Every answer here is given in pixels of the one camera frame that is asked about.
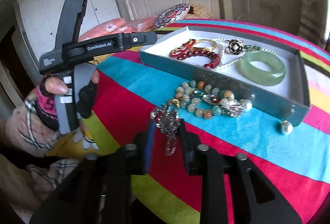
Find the left plaid sleeve forearm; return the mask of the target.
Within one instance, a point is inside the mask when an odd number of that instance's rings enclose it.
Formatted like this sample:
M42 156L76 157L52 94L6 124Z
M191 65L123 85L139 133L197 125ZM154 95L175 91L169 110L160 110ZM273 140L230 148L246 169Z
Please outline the left plaid sleeve forearm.
M1 121L1 142L32 156L44 157L54 148L60 135L42 123L36 101L36 94L31 93L13 110L9 119Z

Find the left hand black glove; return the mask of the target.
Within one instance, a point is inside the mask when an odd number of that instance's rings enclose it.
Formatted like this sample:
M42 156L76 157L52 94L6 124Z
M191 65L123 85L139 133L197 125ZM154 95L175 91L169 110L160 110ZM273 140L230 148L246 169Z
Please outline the left hand black glove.
M82 118L87 119L92 114L97 85L100 80L98 70L95 70L91 81L79 92L79 101L77 103L77 112ZM36 98L35 109L38 118L43 125L53 131L58 130L58 117L55 109L55 95L67 94L68 86L59 78L48 75L44 77L38 87L35 89Z

